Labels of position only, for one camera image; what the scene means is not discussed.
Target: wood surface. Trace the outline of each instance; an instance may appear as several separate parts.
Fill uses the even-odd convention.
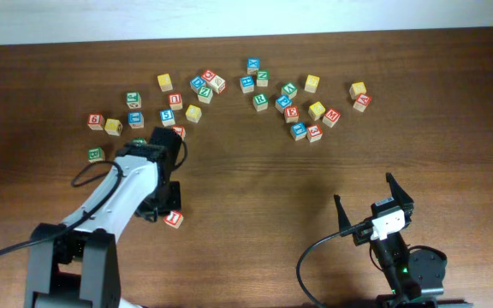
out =
[[[268,87],[243,94],[247,58],[261,58]],[[188,82],[204,69],[228,82],[202,104]],[[118,243],[122,296],[149,307],[301,306],[294,268],[314,241],[337,230],[333,194],[352,222],[387,198],[392,172],[413,197],[412,245],[447,253],[443,299],[493,307],[493,28],[334,33],[256,38],[46,44],[0,47],[0,248],[59,223],[96,184],[69,182],[89,148],[107,158],[148,137],[167,109],[157,75],[169,73],[184,100],[187,130],[181,183],[184,222],[134,218]],[[308,74],[317,92],[303,90]],[[342,113],[324,136],[294,142],[275,108],[292,81],[300,120],[321,101]],[[348,88],[364,81],[372,103],[353,110]],[[125,92],[138,91],[146,128],[127,124]],[[252,96],[270,107],[256,112]],[[186,120],[201,107],[198,124]],[[87,115],[124,123],[121,137],[92,131]],[[0,307],[20,307],[27,250],[0,258]],[[306,285],[339,305],[389,293],[350,238],[320,246],[304,262]]]

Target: yellow cube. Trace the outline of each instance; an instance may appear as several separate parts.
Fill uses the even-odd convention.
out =
[[[202,115],[203,113],[201,112],[201,108],[193,105],[189,105],[189,107],[187,107],[186,118],[189,121],[197,123],[199,122],[199,119],[201,118]]]
[[[319,80],[320,78],[318,78],[317,76],[307,75],[306,87],[304,88],[304,90],[306,90],[307,92],[315,93]]]
[[[123,130],[123,125],[119,120],[108,119],[106,121],[106,126],[104,127],[106,133],[114,136],[121,136],[121,131]]]
[[[172,90],[172,82],[170,81],[170,75],[162,74],[157,77],[157,81],[159,81],[159,86],[161,86],[161,91],[169,91]]]
[[[313,120],[318,120],[323,116],[326,109],[321,104],[321,102],[316,102],[315,104],[309,106],[309,116],[313,118]]]
[[[364,82],[355,82],[349,89],[349,95],[352,100],[356,100],[360,94],[366,94],[366,87]]]

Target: white wall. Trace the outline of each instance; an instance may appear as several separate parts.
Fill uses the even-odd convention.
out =
[[[0,0],[0,44],[484,26],[493,0]]]

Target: brown tabletop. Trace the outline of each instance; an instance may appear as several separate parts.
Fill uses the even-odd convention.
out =
[[[270,107],[257,113],[241,92],[247,58],[270,72]],[[227,81],[211,104],[189,81],[205,69]],[[122,296],[155,306],[273,307],[308,302],[295,277],[300,254],[337,230],[333,194],[352,222],[389,196],[392,172],[416,204],[402,232],[412,245],[447,253],[443,299],[493,307],[493,28],[177,39],[0,47],[0,248],[59,223],[97,184],[69,182],[87,149],[115,151],[147,138],[168,108],[157,75],[169,73],[199,123],[187,130],[181,183],[183,224],[133,218],[117,245]],[[315,94],[306,76],[320,76]],[[321,101],[342,113],[310,144],[293,141],[275,108],[293,82],[300,120]],[[348,88],[364,81],[364,113]],[[125,92],[138,91],[143,129],[127,123]],[[89,113],[124,124],[121,137],[92,131]],[[0,258],[0,307],[22,306],[28,250]],[[320,246],[304,262],[306,285],[340,304],[390,293],[368,246],[350,238]]]

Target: cable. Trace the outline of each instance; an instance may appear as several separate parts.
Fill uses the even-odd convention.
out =
[[[26,247],[29,247],[29,246],[34,246],[34,245],[37,245],[37,244],[40,244],[40,243],[43,243],[47,240],[54,240],[55,238],[58,238],[60,236],[63,236],[65,235],[66,233],[68,233],[69,231],[72,231],[73,229],[75,229],[77,226],[81,225],[83,222],[86,222],[92,215],[94,215],[94,213],[96,213],[97,210],[99,210],[102,205],[104,205],[106,203],[106,201],[108,201],[111,196],[116,192],[117,188],[119,187],[119,185],[121,184],[121,180],[122,180],[122,177],[123,177],[123,170],[121,169],[121,166],[116,163],[116,162],[111,162],[111,161],[101,161],[101,162],[95,162],[95,163],[91,163],[91,164],[88,164],[85,168],[83,168],[81,170],[81,172],[79,172],[79,174],[77,174],[74,179],[72,180],[71,182],[71,185],[72,187],[81,187],[81,186],[84,186],[88,183],[91,183],[103,176],[106,176],[109,172],[106,172],[106,173],[103,173],[101,175],[95,175],[94,177],[92,177],[91,179],[89,180],[86,180],[86,181],[83,181],[79,184],[77,184],[77,180],[88,170],[90,169],[92,166],[94,165],[97,165],[97,164],[102,164],[102,163],[107,163],[107,164],[111,164],[113,165],[114,167],[116,167],[117,169],[117,180],[116,180],[116,183],[113,185],[113,187],[110,189],[110,191],[102,198],[102,200],[100,200],[100,202],[98,202],[93,208],[92,210],[88,211],[87,213],[83,213],[83,217],[78,220],[77,222],[74,222],[72,224],[70,224],[69,226],[67,226],[64,230],[62,230],[61,232],[57,233],[57,234],[53,234],[51,236],[48,236],[44,239],[41,239],[41,240],[27,240],[27,241],[24,241],[24,242],[21,242],[21,243],[18,243],[18,244],[14,244],[12,246],[9,246],[9,247],[6,247],[6,248],[3,248],[2,250],[0,250],[0,257],[2,255],[5,255],[7,253],[10,253],[10,252],[15,252],[19,249],[22,249],[22,248],[26,248]]]
[[[374,264],[374,266],[377,268],[377,270],[383,272],[383,269],[381,267],[377,266],[376,262],[374,262],[374,258],[372,257],[372,252],[373,252],[372,246],[368,247],[368,254],[370,255],[370,260],[372,261],[372,264]]]
[[[182,144],[184,145],[184,157],[182,158],[182,160],[178,164],[176,164],[175,168],[172,169],[172,171],[178,170],[178,168],[180,168],[182,166],[182,164],[184,162],[186,162],[186,159],[187,159],[187,145],[186,145],[186,141],[182,141]]]
[[[319,240],[318,242],[316,242],[315,244],[309,246],[305,251],[304,253],[301,254],[300,256],[300,259],[298,260],[298,264],[296,264],[296,278],[298,278],[298,283],[300,284],[300,287],[302,289],[302,291],[304,291],[304,293],[307,295],[307,297],[313,302],[315,303],[315,305],[317,305],[318,307],[320,308],[325,308],[326,306],[321,303],[320,301],[318,301],[306,288],[306,286],[304,285],[304,282],[301,280],[301,275],[300,275],[300,266],[301,266],[301,263],[304,261],[304,258],[307,256],[307,254],[309,254],[309,252],[311,252],[313,250],[313,248],[323,244],[325,241],[327,240],[332,240],[334,239],[335,237],[341,235],[342,232],[336,232],[334,234],[331,234],[325,238],[322,238],[321,240]]]

